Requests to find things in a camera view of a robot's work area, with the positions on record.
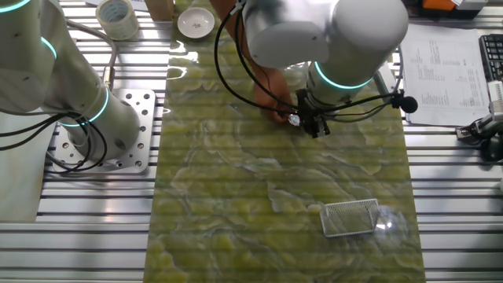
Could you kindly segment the person's right hand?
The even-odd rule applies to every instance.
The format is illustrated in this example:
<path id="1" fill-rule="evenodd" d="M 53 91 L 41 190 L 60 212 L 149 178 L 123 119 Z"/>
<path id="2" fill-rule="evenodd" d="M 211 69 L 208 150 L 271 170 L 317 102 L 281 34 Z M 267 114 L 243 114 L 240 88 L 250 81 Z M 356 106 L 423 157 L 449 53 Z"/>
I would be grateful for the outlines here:
<path id="1" fill-rule="evenodd" d="M 252 70 L 255 77 L 264 88 L 266 88 L 270 93 L 272 93 L 281 101 L 289 105 L 292 104 L 292 97 L 286 78 L 283 76 L 280 70 L 276 68 L 263 68 L 258 65 L 253 65 Z M 274 108 L 281 111 L 291 110 L 289 106 L 283 105 L 274 100 L 257 84 L 254 85 L 254 100 L 256 104 L 263 107 Z M 262 116 L 272 122 L 288 123 L 288 114 L 278 113 L 266 109 L 261 109 L 260 113 Z"/>

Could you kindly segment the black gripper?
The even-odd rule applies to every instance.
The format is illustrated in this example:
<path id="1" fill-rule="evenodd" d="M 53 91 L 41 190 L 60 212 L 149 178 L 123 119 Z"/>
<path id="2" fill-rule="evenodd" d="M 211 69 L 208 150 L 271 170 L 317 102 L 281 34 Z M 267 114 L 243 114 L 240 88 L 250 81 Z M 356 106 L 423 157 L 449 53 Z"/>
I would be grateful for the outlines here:
<path id="1" fill-rule="evenodd" d="M 307 89 L 298 89 L 297 97 L 297 115 L 300 119 L 300 126 L 309 128 L 312 138 L 330 135 L 330 129 L 325 117 L 319 108 L 316 108 L 310 101 L 310 92 Z"/>

